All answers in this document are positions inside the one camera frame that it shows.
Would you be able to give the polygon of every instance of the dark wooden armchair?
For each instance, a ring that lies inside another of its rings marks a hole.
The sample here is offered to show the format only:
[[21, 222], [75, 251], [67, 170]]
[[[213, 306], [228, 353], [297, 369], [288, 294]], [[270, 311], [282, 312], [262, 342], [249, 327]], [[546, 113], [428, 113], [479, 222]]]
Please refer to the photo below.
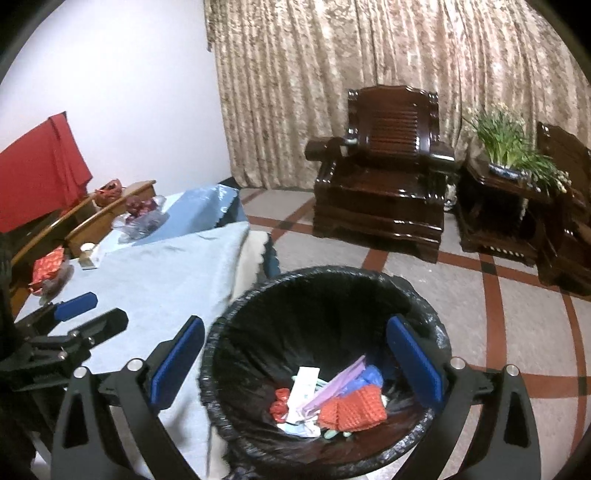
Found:
[[314, 138], [306, 158], [321, 161], [314, 185], [314, 234], [339, 231], [412, 242], [436, 262], [446, 177], [457, 163], [439, 141], [437, 94], [408, 86], [349, 91], [344, 138]]
[[537, 142], [540, 153], [552, 157], [572, 181], [544, 215], [547, 241], [538, 258], [540, 280], [591, 293], [591, 151], [574, 135], [541, 122]]

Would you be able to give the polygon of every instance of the metal screw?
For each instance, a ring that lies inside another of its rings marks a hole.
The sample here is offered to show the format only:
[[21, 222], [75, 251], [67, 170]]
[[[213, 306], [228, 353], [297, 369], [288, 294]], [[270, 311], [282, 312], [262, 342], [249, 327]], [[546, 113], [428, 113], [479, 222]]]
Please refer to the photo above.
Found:
[[512, 377], [516, 377], [517, 375], [519, 375], [519, 369], [513, 364], [507, 365], [505, 369], [507, 370], [507, 373]]
[[127, 364], [127, 369], [131, 370], [132, 372], [137, 372], [140, 368], [142, 368], [144, 362], [139, 358], [134, 358], [130, 360]]
[[455, 370], [462, 370], [463, 368], [466, 367], [466, 362], [464, 361], [464, 359], [463, 358], [460, 358], [458, 356], [452, 357], [452, 359], [449, 361], [449, 364]]
[[83, 378], [86, 375], [86, 372], [88, 372], [86, 367], [78, 367], [74, 370], [74, 376], [76, 378]]

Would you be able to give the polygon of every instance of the curtain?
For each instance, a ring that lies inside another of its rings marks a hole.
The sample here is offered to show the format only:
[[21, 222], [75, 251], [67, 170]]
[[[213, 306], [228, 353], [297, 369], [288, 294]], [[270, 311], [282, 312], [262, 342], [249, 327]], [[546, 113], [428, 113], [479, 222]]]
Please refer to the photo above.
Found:
[[467, 108], [503, 103], [591, 146], [591, 87], [525, 0], [205, 0], [238, 183], [312, 188], [310, 137], [341, 136], [346, 91], [410, 85], [439, 94], [442, 140], [463, 161]]

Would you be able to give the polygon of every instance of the trash can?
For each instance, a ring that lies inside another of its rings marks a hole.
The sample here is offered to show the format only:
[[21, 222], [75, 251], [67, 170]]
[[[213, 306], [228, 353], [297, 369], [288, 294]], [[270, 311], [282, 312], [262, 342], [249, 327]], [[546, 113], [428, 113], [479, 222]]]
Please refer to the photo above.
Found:
[[399, 369], [388, 418], [348, 438], [303, 439], [277, 428], [269, 406], [300, 366], [330, 381], [361, 355], [388, 351], [388, 319], [402, 314], [451, 358], [433, 308], [400, 277], [350, 267], [289, 272], [246, 292], [212, 326], [199, 378], [201, 401], [234, 458], [264, 478], [352, 478], [381, 468], [422, 437], [434, 413], [413, 396]]

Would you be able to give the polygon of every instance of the chair backrest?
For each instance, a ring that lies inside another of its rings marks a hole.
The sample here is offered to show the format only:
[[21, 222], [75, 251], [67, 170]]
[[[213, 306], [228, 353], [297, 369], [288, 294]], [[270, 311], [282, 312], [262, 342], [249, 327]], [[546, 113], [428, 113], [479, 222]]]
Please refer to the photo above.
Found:
[[591, 151], [573, 134], [555, 125], [538, 122], [538, 151], [552, 157], [560, 170], [569, 173], [573, 188], [589, 198]]
[[404, 85], [350, 90], [348, 135], [357, 136], [358, 163], [386, 169], [400, 168], [404, 159], [417, 163], [439, 140], [437, 94]]

